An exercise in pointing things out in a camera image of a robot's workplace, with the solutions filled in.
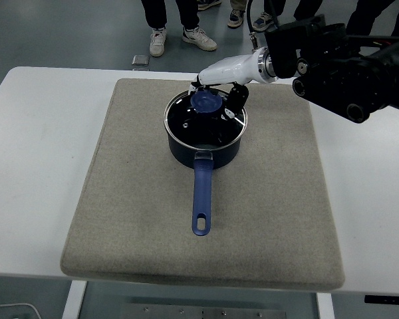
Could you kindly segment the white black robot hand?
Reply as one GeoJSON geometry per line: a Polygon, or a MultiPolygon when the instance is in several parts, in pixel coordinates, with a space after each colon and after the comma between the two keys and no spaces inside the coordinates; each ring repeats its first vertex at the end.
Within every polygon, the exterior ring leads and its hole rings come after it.
{"type": "Polygon", "coordinates": [[[247,83],[254,80],[269,84],[275,77],[269,52],[263,47],[253,54],[225,58],[205,68],[191,82],[188,96],[196,113],[230,120],[242,111],[248,99],[247,83]],[[211,92],[212,86],[223,84],[233,85],[226,100],[211,92]]]}

